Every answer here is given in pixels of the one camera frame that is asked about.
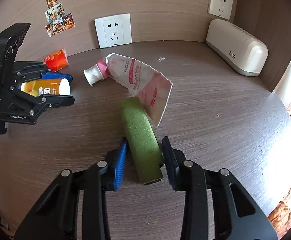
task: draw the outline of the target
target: wooden table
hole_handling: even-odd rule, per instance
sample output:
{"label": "wooden table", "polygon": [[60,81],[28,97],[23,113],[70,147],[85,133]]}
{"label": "wooden table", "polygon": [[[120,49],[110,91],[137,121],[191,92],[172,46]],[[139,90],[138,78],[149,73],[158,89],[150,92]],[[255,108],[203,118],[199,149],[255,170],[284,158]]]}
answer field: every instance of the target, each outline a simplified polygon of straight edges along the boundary
{"label": "wooden table", "polygon": [[[205,169],[228,168],[270,214],[291,186],[291,119],[277,95],[258,77],[236,73],[205,43],[151,41],[69,57],[63,72],[73,75],[75,104],[48,109],[34,126],[11,124],[0,136],[3,218],[17,227],[61,170],[86,169],[118,147],[124,135],[119,102],[127,89],[110,78],[90,87],[83,75],[111,52],[172,80],[162,122],[153,126],[156,138],[169,136],[174,148]],[[161,182],[142,186],[127,158],[121,189],[107,193],[113,240],[180,238],[185,194],[174,192],[163,173]],[[210,221],[213,238],[212,207]]]}

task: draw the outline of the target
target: wooden wall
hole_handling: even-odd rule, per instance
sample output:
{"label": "wooden wall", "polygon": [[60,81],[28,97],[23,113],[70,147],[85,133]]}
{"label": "wooden wall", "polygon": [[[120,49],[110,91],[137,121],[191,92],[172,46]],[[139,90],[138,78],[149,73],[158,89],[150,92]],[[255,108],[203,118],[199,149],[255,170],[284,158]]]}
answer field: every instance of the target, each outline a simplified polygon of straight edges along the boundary
{"label": "wooden wall", "polygon": [[260,78],[273,91],[291,60],[291,0],[238,0],[234,24],[267,45]]}
{"label": "wooden wall", "polygon": [[[69,55],[99,47],[94,19],[121,13],[131,14],[132,41],[205,41],[209,23],[209,0],[58,0],[72,12],[75,28],[49,38],[45,0],[0,0],[0,32],[15,22],[31,23],[19,49],[18,60],[36,60],[65,48]],[[237,0],[234,0],[231,21]]]}

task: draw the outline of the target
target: squeezed toothpaste tube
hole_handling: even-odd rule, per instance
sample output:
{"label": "squeezed toothpaste tube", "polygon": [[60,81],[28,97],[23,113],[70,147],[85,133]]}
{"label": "squeezed toothpaste tube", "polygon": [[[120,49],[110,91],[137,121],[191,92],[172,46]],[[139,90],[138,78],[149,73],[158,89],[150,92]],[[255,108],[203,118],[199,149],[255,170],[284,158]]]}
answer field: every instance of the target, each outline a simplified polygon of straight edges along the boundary
{"label": "squeezed toothpaste tube", "polygon": [[84,75],[91,86],[110,75],[137,96],[152,121],[160,124],[173,85],[161,72],[134,58],[112,53],[85,70]]}

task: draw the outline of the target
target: white tube cap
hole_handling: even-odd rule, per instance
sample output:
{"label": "white tube cap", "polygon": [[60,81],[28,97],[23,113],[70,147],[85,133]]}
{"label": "white tube cap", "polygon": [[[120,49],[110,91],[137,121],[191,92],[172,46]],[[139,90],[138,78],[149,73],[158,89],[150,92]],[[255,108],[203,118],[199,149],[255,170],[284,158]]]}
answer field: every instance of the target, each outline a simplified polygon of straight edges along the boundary
{"label": "white tube cap", "polygon": [[90,86],[92,86],[95,82],[104,79],[103,75],[101,74],[96,64],[93,67],[84,70],[83,73],[87,81],[89,82]]}

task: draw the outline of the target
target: white wall socket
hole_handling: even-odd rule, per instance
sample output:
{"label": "white wall socket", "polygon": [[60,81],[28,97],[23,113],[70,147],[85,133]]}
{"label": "white wall socket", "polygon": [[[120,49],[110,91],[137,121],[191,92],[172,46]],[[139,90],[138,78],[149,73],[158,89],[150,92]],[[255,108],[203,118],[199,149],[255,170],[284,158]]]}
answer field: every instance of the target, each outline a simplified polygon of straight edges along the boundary
{"label": "white wall socket", "polygon": [[229,20],[233,0],[210,0],[208,13]]}
{"label": "white wall socket", "polygon": [[94,23],[101,49],[132,43],[129,13],[98,18]]}

